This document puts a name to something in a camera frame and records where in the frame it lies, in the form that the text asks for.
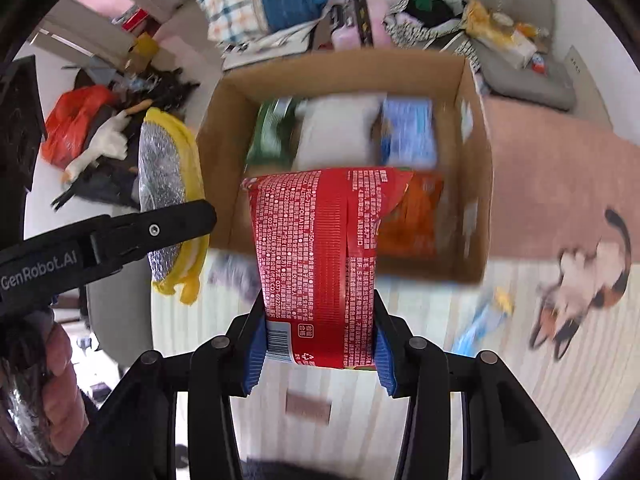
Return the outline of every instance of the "cardboard box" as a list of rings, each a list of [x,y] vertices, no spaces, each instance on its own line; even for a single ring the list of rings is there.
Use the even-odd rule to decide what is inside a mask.
[[[218,224],[210,247],[255,251],[239,191],[260,103],[281,96],[386,92],[434,101],[438,169],[447,198],[436,220],[450,234],[430,260],[378,257],[378,274],[479,283],[489,248],[492,159],[481,99],[466,59],[421,50],[318,52],[278,59],[225,75],[198,134],[205,196]]]

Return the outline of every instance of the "orange package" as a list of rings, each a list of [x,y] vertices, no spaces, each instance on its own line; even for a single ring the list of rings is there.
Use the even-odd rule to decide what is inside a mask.
[[[42,158],[64,170],[82,153],[89,125],[100,107],[116,101],[116,95],[102,85],[63,93],[45,122],[47,140],[42,144]]]
[[[443,188],[434,171],[415,171],[396,208],[380,222],[378,254],[435,256],[435,212]]]

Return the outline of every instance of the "barcode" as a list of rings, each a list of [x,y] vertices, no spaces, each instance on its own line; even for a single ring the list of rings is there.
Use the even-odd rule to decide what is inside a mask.
[[[267,321],[267,357],[292,363],[291,325],[281,321]]]

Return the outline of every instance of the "human hand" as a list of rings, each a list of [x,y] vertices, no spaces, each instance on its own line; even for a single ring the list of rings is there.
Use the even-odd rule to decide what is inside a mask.
[[[49,333],[46,354],[52,377],[42,389],[42,402],[50,423],[49,437],[57,452],[68,455],[89,422],[71,364],[71,341],[58,323]]]

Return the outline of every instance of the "green package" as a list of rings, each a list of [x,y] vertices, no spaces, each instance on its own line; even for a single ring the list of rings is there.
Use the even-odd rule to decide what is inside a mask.
[[[291,97],[265,101],[258,111],[254,140],[246,156],[247,166],[277,164],[289,169],[293,157],[289,152],[289,139],[296,124],[297,101]]]

